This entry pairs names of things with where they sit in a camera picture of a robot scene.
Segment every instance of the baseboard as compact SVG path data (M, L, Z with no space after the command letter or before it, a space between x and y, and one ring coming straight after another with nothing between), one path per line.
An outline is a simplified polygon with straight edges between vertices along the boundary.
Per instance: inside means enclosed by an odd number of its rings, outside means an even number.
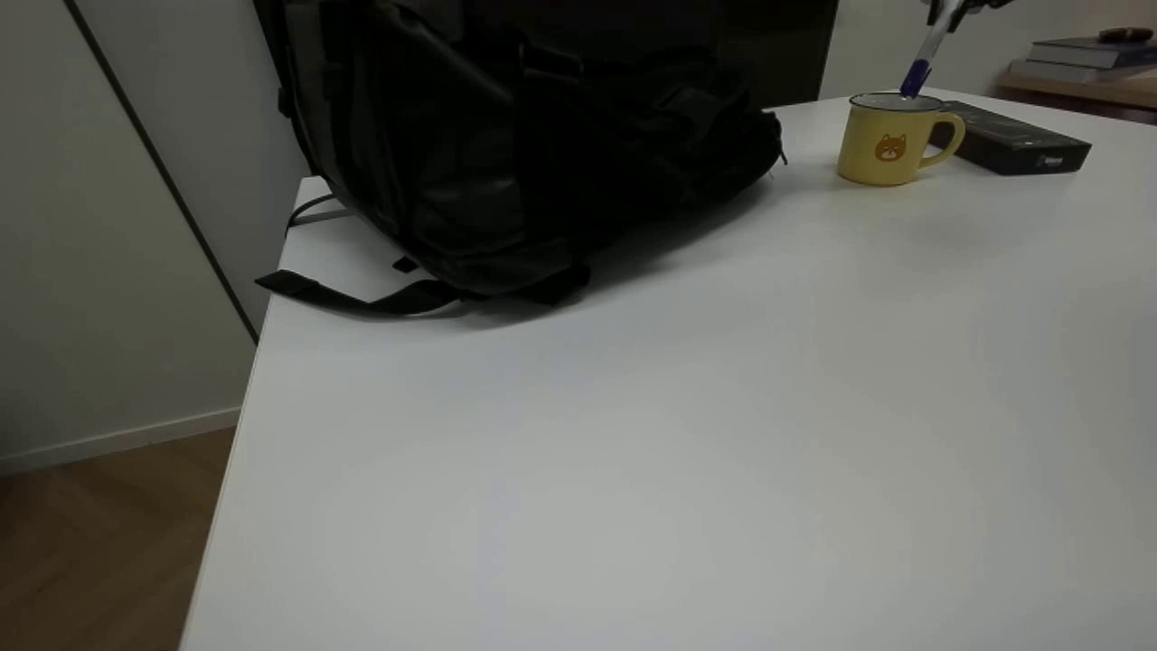
M42 471L42 466L60 466L60 462L78 462L78 459L95 459L95 457L111 457L111 453L130 453L130 450L143 450L143 445L164 445L164 442L176 442L176 437L213 433L213 431L234 429L234 423L237 423L237 409L220 409L220 413L200 413L200 416L164 419L164 423L130 429L130 431L104 431L104 433L65 442L65 445L42 445L42 450L28 450L28 453L0 457L0 478Z

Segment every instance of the yellow mug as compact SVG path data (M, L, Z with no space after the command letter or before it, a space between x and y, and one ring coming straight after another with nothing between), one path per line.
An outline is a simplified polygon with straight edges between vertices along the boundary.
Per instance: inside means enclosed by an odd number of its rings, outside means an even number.
M950 140L925 160L933 127L947 125ZM841 136L838 179L898 187L919 172L942 163L965 140L965 121L933 97L858 93Z

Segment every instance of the book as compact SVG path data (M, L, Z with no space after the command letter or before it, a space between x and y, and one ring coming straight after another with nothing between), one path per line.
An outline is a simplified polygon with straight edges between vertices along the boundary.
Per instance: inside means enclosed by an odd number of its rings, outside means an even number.
M1083 69L1133 69L1133 64L1157 61L1157 40L1148 40L1148 44L1104 44L1094 36L1036 40L1030 60L1057 61L1057 64L1083 64Z
M1060 61L1012 61L1012 75L1030 75L1030 80L1060 80L1060 84L1111 84L1139 74L1153 74L1153 64L1127 64L1127 69L1083 69L1083 64L1060 64Z

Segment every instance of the backpack strap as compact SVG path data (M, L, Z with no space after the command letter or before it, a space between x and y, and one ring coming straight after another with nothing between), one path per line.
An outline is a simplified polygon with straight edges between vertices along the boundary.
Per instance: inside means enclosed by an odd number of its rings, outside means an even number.
M380 298L380 300L359 300L352 295L340 295L340 289L322 286L313 279L305 279L295 271L270 271L270 277L258 279L258 286L265 286L278 298L300 300L300 303L313 303L313 309L330 309L330 310L345 310L345 315L377 315L377 319L412 319L412 315L442 310L442 309L463 300L460 289L435 284L435 279L412 284L412 286L406 286L389 298Z

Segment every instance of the pen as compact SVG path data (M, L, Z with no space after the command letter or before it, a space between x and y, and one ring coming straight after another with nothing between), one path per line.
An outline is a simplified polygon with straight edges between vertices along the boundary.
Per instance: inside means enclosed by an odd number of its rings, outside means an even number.
M965 0L947 0L947 7L939 11L939 19L933 23L925 44L919 49L903 84L899 84L899 93L903 97L919 97L919 90L925 86L925 80L933 75L933 61L935 61L935 51L942 44L942 36L950 34L950 19L965 7Z

